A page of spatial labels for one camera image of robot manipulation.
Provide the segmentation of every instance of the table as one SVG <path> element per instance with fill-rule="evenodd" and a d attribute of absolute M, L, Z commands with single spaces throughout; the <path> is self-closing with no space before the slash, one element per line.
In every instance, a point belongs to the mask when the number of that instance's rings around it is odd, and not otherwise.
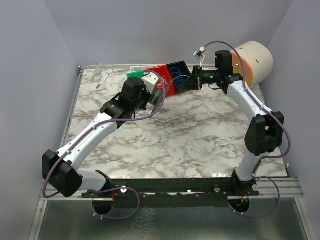
<path fill-rule="evenodd" d="M 121 91 L 130 67 L 105 67 L 91 81 L 94 70 L 83 72 L 67 142 Z M 252 90 L 263 100 L 259 86 Z M 137 118 L 151 110 L 148 104 L 147 111 L 137 112 Z M 152 119 L 125 123 L 92 151 L 80 169 L 100 170 L 113 179 L 230 177 L 244 156 L 248 126 L 245 114 L 229 96 L 204 86 L 199 91 L 168 96 Z M 279 149 L 272 153 L 280 154 Z M 257 176 L 265 175 L 286 177 L 283 159 L 265 159 Z"/>

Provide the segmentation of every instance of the beige cylinder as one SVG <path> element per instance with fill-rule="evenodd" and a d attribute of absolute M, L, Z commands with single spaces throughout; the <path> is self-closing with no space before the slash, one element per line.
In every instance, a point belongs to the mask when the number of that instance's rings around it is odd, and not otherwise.
<path fill-rule="evenodd" d="M 256 41 L 248 41 L 236 48 L 241 56 L 244 67 L 246 82 L 253 87 L 265 80 L 274 67 L 274 59 L 270 51 Z M 232 50 L 233 73 L 243 76 L 242 66 L 236 53 Z"/>

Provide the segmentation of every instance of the green object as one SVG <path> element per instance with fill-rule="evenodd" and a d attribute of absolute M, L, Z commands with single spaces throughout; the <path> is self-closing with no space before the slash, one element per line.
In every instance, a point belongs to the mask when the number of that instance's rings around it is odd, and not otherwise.
<path fill-rule="evenodd" d="M 135 71 L 135 72 L 126 74 L 127 78 L 134 77 L 134 78 L 142 79 L 143 76 L 144 76 L 144 71 Z"/>

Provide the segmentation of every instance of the gray wall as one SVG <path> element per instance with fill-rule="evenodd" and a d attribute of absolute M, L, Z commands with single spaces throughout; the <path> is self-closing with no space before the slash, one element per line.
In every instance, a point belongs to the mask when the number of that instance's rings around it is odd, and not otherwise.
<path fill-rule="evenodd" d="M 0 33 L 0 238 L 25 240 L 42 154 L 59 146 L 78 65 L 42 0 L 1 0 Z"/>
<path fill-rule="evenodd" d="M 294 0 L 268 48 L 274 58 L 271 77 L 262 83 L 266 102 L 284 113 L 292 138 L 285 158 L 298 176 L 320 238 L 320 1 Z"/>
<path fill-rule="evenodd" d="M 44 2 L 75 59 L 93 65 L 195 63 L 193 52 L 213 40 L 266 46 L 292 0 Z M 214 45 L 207 53 L 221 49 Z M 214 63 L 213 57 L 205 63 Z"/>

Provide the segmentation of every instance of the marble tabletop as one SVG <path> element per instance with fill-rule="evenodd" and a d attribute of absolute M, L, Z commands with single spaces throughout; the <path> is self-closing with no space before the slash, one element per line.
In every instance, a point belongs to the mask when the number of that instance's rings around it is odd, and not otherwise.
<path fill-rule="evenodd" d="M 95 118 L 103 104 L 121 91 L 129 66 L 85 69 L 67 141 Z M 104 84 L 96 86 L 109 75 Z M 259 86 L 253 92 L 263 99 Z M 149 115 L 137 112 L 137 118 Z M 190 91 L 168 96 L 152 119 L 126 122 L 85 159 L 81 170 L 100 170 L 113 179 L 230 177 L 245 152 L 249 121 L 222 91 Z M 276 149 L 271 155 L 279 155 Z M 283 159 L 263 160 L 257 176 L 286 177 Z"/>

